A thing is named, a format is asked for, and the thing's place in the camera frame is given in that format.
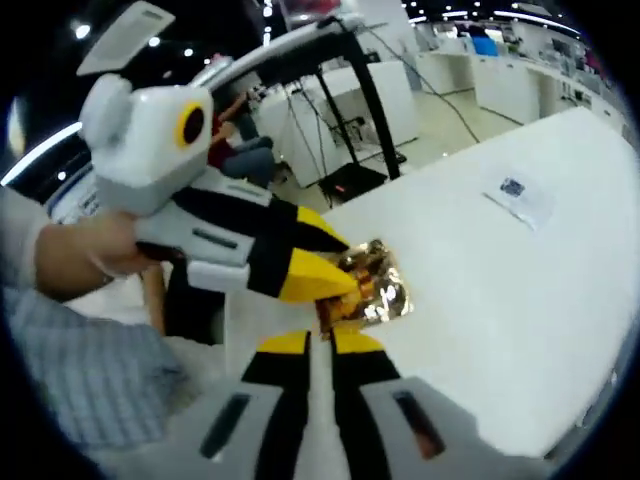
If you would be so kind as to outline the person's left hand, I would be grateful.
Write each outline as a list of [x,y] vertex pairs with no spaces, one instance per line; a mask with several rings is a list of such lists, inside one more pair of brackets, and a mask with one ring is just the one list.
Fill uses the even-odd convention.
[[134,226],[135,218],[121,212],[45,226],[35,244],[37,290],[66,302],[145,271],[156,262],[138,249]]

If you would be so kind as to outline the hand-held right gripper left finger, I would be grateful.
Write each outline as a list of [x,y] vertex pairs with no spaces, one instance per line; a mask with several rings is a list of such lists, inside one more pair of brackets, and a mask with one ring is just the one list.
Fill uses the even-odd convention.
[[177,418],[168,479],[291,479],[308,421],[311,332],[263,341],[242,376]]

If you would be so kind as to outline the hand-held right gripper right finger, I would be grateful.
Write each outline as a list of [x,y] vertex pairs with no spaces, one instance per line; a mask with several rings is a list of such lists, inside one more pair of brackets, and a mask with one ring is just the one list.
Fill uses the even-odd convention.
[[334,327],[335,414],[354,479],[493,479],[496,453],[471,414],[416,376],[382,344]]

